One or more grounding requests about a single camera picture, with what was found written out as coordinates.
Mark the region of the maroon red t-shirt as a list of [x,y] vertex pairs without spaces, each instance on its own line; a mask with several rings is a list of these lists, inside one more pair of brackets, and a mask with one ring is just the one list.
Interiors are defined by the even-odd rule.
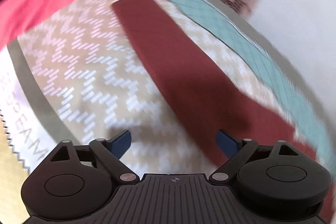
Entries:
[[163,98],[214,165],[228,159],[216,144],[220,129],[263,145],[285,140],[315,158],[314,149],[294,140],[289,123],[240,92],[154,0],[120,0],[112,9]]

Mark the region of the patterned beige teal bedspread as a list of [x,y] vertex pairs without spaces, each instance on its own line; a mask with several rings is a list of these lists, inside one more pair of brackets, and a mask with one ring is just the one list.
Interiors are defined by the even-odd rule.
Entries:
[[[240,92],[316,152],[255,140],[233,181],[210,183],[220,166],[151,79],[112,9],[117,1],[74,0],[1,52],[1,112],[29,172],[27,222],[335,223],[334,138],[290,62],[217,0],[154,0]],[[135,184],[113,182],[89,148],[123,130],[131,145],[120,161],[139,176]]]

